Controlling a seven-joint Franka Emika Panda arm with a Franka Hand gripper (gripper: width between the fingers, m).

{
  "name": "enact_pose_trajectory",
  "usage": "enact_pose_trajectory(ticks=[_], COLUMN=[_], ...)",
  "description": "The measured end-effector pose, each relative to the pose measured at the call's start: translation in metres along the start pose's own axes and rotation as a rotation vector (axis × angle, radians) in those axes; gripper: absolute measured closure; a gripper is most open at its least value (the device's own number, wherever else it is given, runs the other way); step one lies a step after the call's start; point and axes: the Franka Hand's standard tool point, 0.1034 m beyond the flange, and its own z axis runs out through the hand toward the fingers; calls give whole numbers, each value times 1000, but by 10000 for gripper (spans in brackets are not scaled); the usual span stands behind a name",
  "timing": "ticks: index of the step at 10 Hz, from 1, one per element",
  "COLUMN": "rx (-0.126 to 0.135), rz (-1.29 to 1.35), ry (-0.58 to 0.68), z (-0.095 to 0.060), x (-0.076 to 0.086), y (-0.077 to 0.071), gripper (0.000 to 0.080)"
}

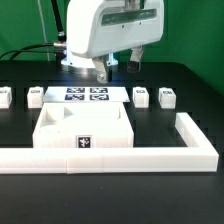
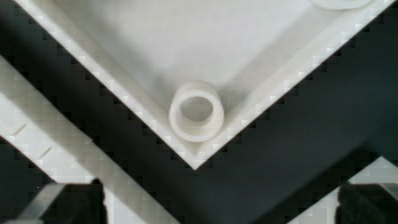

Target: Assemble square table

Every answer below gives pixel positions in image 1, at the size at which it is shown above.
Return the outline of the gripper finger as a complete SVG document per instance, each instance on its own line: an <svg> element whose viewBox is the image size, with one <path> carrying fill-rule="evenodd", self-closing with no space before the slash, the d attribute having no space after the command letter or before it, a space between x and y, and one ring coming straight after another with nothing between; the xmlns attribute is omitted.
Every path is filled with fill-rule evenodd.
<svg viewBox="0 0 224 224"><path fill-rule="evenodd" d="M131 57L127 63L127 71L129 73L136 73L140 71L143 53L144 48L142 46L132 48Z"/></svg>
<svg viewBox="0 0 224 224"><path fill-rule="evenodd" d="M107 83L109 81L109 68L106 63L106 57L95 57L92 61L97 71L97 81L100 83Z"/></svg>

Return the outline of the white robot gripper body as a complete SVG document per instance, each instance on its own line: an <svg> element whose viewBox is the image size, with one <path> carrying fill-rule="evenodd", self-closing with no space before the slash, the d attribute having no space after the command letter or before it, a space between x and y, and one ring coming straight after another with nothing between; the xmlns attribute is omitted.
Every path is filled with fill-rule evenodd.
<svg viewBox="0 0 224 224"><path fill-rule="evenodd" d="M76 56L95 58L150 43L163 35L163 0L144 0L138 10L125 0L70 0L67 48Z"/></svg>

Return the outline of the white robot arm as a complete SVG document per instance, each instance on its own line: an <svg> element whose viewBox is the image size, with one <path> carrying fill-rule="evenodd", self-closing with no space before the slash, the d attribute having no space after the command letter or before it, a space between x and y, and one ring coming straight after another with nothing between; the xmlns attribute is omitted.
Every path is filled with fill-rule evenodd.
<svg viewBox="0 0 224 224"><path fill-rule="evenodd" d="M159 41L163 28L164 0L70 0L62 64L107 83L115 53L130 49L127 70L139 71L144 47Z"/></svg>

